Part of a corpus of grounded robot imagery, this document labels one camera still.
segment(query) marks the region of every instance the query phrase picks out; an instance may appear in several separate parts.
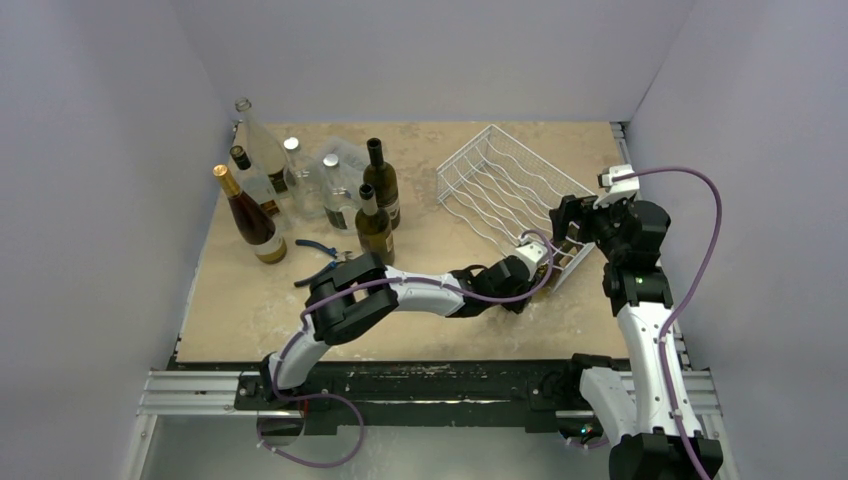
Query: blue handle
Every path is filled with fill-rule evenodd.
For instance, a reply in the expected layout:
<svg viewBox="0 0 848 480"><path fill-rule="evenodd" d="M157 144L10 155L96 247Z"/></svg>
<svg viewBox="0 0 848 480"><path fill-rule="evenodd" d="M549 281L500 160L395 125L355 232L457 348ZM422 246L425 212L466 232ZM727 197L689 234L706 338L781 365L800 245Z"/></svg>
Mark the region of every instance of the blue handle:
<svg viewBox="0 0 848 480"><path fill-rule="evenodd" d="M335 247L334 247L334 248L330 248L330 247L327 247L327 246L325 246L324 244L318 243L318 242L316 242L316 241L314 241L314 240L304 240L304 239L302 239L302 238L298 238L297 240L295 240L295 241L294 241L294 244L295 244L295 245L298 245L298 246L301 246L301 247L312 247L312 248L317 248L318 250L321 250L322 252L326 253L327 255L329 255L329 256L331 256L331 257L335 257L335 256L336 256L336 249L335 249Z"/></svg>
<svg viewBox="0 0 848 480"><path fill-rule="evenodd" d="M337 265L338 265L338 263L336 263L336 261L333 260L332 262L328 263L324 268L319 270L318 273L316 273L315 275L312 275L311 277L304 278L303 280L298 280L298 281L294 282L295 288L305 287L305 286L309 285L310 283L312 283L312 280L315 280L316 277L329 272L330 270L336 268Z"/></svg>

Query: gray floor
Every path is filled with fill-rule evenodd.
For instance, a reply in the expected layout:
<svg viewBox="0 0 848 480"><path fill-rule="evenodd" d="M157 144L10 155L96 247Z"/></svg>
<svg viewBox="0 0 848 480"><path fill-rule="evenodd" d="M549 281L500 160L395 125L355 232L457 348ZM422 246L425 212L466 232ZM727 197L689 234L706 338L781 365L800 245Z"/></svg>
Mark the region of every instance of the gray floor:
<svg viewBox="0 0 848 480"><path fill-rule="evenodd" d="M296 465L256 448L255 420L160 417L145 480L297 478L342 480L606 479L609 448L583 451L555 434L506 428L371 427L359 454L334 469ZM356 428L298 439L287 451L331 461L354 444Z"/></svg>

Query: wine bottle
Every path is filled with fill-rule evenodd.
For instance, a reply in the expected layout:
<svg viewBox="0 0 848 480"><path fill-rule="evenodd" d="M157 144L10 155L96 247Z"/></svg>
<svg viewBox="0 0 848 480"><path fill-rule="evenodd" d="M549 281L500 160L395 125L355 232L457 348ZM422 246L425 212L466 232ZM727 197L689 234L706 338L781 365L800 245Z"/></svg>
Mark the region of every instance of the wine bottle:
<svg viewBox="0 0 848 480"><path fill-rule="evenodd" d="M256 200L262 210L269 217L274 218L282 211L277 203L277 193L271 180L265 175L261 167L250 162L247 153L240 145L230 149L230 157L235 162L238 170L233 172L236 180L247 195Z"/></svg>
<svg viewBox="0 0 848 480"><path fill-rule="evenodd" d="M392 222L384 208L377 206L374 187L363 184L359 187L362 208L356 212L356 234L362 252L374 252L386 265L395 262L395 246L392 237Z"/></svg>
<svg viewBox="0 0 848 480"><path fill-rule="evenodd" d="M236 111L244 116L244 125L247 127L247 151L271 179L277 196L288 196L286 175L291 174L286 168L288 166L286 152L283 151L277 137L256 118L252 107L250 100L244 97L236 100Z"/></svg>
<svg viewBox="0 0 848 480"><path fill-rule="evenodd" d="M352 186L339 169L339 157L331 153L324 157L324 186L321 196L324 212L330 225L340 233L356 233L356 211L359 209L358 199L353 198Z"/></svg>
<svg viewBox="0 0 848 480"><path fill-rule="evenodd" d="M217 165L212 173L227 196L230 210L242 238L253 248L253 254L265 263L277 263L286 256L286 241L282 230L274 225L255 200L246 194L226 165Z"/></svg>
<svg viewBox="0 0 848 480"><path fill-rule="evenodd" d="M300 140L295 137L285 139L283 148L289 157L288 169L291 172L286 181L294 180L288 187L298 213L307 219L321 217L324 215L321 166L303 151Z"/></svg>
<svg viewBox="0 0 848 480"><path fill-rule="evenodd" d="M362 181L373 186L377 192L377 206L385 208L392 219L392 229L400 225L400 201L397 191L397 173L389 162L383 159L383 143L372 138L366 143L371 164L365 167Z"/></svg>

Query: gold foil bottle top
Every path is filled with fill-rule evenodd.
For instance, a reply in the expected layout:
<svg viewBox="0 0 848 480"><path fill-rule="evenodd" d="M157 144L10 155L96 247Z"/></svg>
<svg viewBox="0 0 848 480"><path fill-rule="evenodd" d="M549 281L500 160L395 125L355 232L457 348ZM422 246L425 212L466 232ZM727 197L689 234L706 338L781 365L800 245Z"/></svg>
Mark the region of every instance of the gold foil bottle top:
<svg viewBox="0 0 848 480"><path fill-rule="evenodd" d="M221 184L224 195L235 197L241 193L241 187L236 183L236 179L233 178L233 174L230 173L230 169L226 165L215 165L215 168L212 169L212 174L215 175L215 178Z"/></svg>

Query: gray wall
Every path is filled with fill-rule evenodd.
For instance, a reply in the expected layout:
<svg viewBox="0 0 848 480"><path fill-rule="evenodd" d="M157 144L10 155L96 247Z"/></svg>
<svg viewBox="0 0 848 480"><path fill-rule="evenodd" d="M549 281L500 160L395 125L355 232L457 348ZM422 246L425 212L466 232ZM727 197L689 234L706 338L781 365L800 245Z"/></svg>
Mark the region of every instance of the gray wall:
<svg viewBox="0 0 848 480"><path fill-rule="evenodd" d="M629 131L637 167L682 164L725 200L715 260L681 320L710 366L744 478L845 478L848 29L844 1L700 1ZM663 264L679 299L712 228L680 175Z"/></svg>
<svg viewBox="0 0 848 480"><path fill-rule="evenodd" d="M172 7L117 3L0 7L4 479L117 477L211 218L226 113Z"/></svg>
<svg viewBox="0 0 848 480"><path fill-rule="evenodd" d="M629 120L694 0L171 0L274 121Z"/></svg>

